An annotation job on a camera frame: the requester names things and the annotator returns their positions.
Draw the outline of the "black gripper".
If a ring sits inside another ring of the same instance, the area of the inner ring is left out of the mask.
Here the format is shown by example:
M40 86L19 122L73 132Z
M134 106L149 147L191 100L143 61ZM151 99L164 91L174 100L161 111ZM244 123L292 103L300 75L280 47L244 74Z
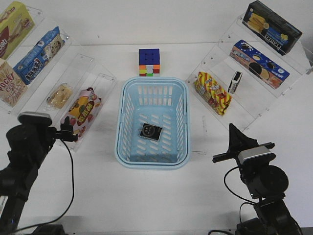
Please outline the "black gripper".
M74 134L73 126L69 122L62 123L60 125L60 130L55 131L53 138L56 140L62 140L67 142L78 141L78 135Z
M213 163L235 159L240 164L244 162L272 154L270 149L275 147L275 143L268 142L258 146L256 139L252 139L243 134L233 123L229 124L229 145L226 153L213 156Z

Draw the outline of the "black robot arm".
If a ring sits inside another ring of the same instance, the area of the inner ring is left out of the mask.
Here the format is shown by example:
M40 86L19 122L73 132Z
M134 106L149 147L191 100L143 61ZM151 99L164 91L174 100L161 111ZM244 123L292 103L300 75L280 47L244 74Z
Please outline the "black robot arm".
M78 140L73 127L67 123L62 123L60 130L43 124L24 123L11 128L6 137L11 149L7 153L10 163L0 172L0 194L7 197L0 216L2 235L18 232L17 226L31 187L55 141Z
M257 217L241 221L237 235L301 235L303 232L291 216L283 199L289 181L285 172L270 165L275 159L272 142L259 144L234 124L229 125L229 146L225 153L213 156L213 162L234 159L242 182L255 202Z

